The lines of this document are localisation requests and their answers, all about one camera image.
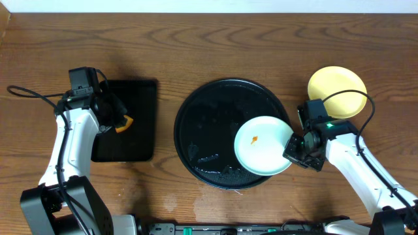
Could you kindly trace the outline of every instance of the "food crumb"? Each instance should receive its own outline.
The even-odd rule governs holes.
[[[253,137],[253,141],[251,142],[251,144],[254,144],[257,140],[259,139],[259,137],[258,136],[254,136]]]

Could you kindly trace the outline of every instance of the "green connector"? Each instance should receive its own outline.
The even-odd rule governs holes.
[[[183,229],[183,235],[191,235],[191,231],[192,231],[191,228],[184,228]]]

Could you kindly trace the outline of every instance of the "yellow plate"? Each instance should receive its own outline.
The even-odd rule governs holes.
[[[363,81],[351,70],[331,66],[316,71],[308,84],[309,99],[325,99],[333,93],[356,89],[367,93]],[[350,118],[366,105],[367,98],[354,92],[336,95],[325,102],[328,115],[333,118]]]

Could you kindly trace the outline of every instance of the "wire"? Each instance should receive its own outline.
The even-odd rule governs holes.
[[[19,93],[16,93],[16,92],[14,92],[14,91],[12,91],[12,89],[18,89],[18,88],[16,88],[16,86],[8,86],[7,87],[7,91],[10,93],[10,94],[12,94],[12,95],[15,95],[15,96],[17,96],[17,97],[25,97],[25,98],[39,98],[38,96],[36,96],[36,95],[24,95],[24,94],[19,94]],[[51,95],[42,95],[43,97],[58,97],[58,96],[63,96],[64,95],[64,93],[58,93],[58,94],[51,94]]]
[[[376,106],[374,104],[373,98],[371,98],[371,96],[367,95],[366,93],[362,92],[362,91],[357,91],[354,89],[348,89],[348,90],[343,90],[343,91],[339,91],[336,92],[332,95],[329,95],[327,98],[325,98],[323,100],[323,103],[325,103],[325,101],[329,100],[331,97],[335,96],[335,95],[339,95],[341,93],[346,93],[346,92],[356,92],[356,93],[360,93],[361,95],[364,95],[365,97],[367,97],[367,99],[370,101],[370,103],[372,104],[372,113],[370,114],[370,116],[368,117],[368,119],[364,122],[363,126],[360,128],[360,130],[358,131],[356,137],[355,137],[355,145],[357,148],[357,151],[359,152],[359,155],[363,158],[363,160],[365,161],[365,163],[368,165],[368,167],[372,170],[372,172],[379,178],[379,180],[381,180],[383,182],[383,184],[390,190],[391,194],[393,194],[395,197],[397,197],[397,199],[399,199],[399,201],[401,201],[401,203],[403,203],[403,205],[405,205],[405,207],[408,209],[408,211],[411,213],[411,215],[413,216],[414,220],[414,226],[416,227],[418,225],[418,214],[417,212],[411,207],[411,205],[405,200],[405,198],[403,198],[399,193],[398,193],[398,189],[396,187],[393,187],[381,174],[380,172],[378,172],[378,170],[376,170],[376,168],[374,168],[374,166],[372,165],[372,163],[367,159],[367,157],[364,155],[363,153],[363,149],[360,147],[360,136],[361,133],[363,132],[364,128],[366,127],[366,125],[369,123],[369,121],[372,119],[374,112],[376,110]]]
[[[32,94],[33,96],[28,96],[28,95],[22,95],[22,94],[19,94],[19,93],[15,93],[11,89],[17,89],[17,90],[20,90],[20,91],[24,91],[26,93]],[[68,195],[67,191],[64,188],[64,184],[63,184],[63,180],[62,180],[62,175],[61,175],[62,172],[63,172],[63,168],[62,168],[63,155],[64,155],[65,145],[67,143],[69,129],[70,129],[70,126],[68,124],[67,118],[65,117],[64,113],[60,109],[58,109],[58,107],[52,101],[50,101],[49,99],[46,98],[46,96],[40,95],[40,94],[38,94],[38,93],[36,93],[34,91],[31,91],[30,89],[26,89],[26,88],[18,87],[18,86],[8,86],[7,87],[7,91],[10,94],[17,95],[17,96],[20,96],[20,97],[40,98],[43,101],[47,102],[50,106],[54,107],[54,110],[56,112],[58,112],[59,115],[62,117],[62,119],[64,121],[64,124],[65,124],[65,128],[64,128],[65,132],[64,132],[63,141],[61,143],[61,147],[60,147],[59,153],[58,153],[58,162],[57,162],[57,164],[55,166],[55,168],[57,170],[57,180],[58,180],[59,190],[61,191],[61,195],[62,195],[64,201],[67,203],[67,205],[68,205],[69,209],[71,210],[72,214],[74,214],[74,217],[76,218],[76,220],[77,220],[78,224],[80,225],[81,229],[83,230],[84,234],[90,235],[90,232],[89,232],[86,224],[83,222],[83,220],[81,219],[80,215],[76,211],[76,208],[73,206],[73,204],[72,204],[72,202],[71,202],[71,200],[69,198],[69,195]]]
[[[98,72],[103,77],[104,82],[106,83],[107,88],[110,89],[109,82],[107,81],[107,77],[105,76],[105,74],[100,69],[96,69],[96,72]]]

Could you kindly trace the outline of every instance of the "black tray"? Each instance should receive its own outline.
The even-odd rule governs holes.
[[[152,158],[157,111],[157,84],[153,80],[109,80],[112,92],[124,103],[132,125],[122,133],[112,128],[97,135],[91,160],[135,162]]]
[[[266,181],[269,176],[248,172],[234,153],[239,128],[258,116],[277,117],[291,125],[278,98],[254,82],[229,78],[192,92],[174,124],[174,143],[184,166],[196,178],[222,189],[245,189]]]

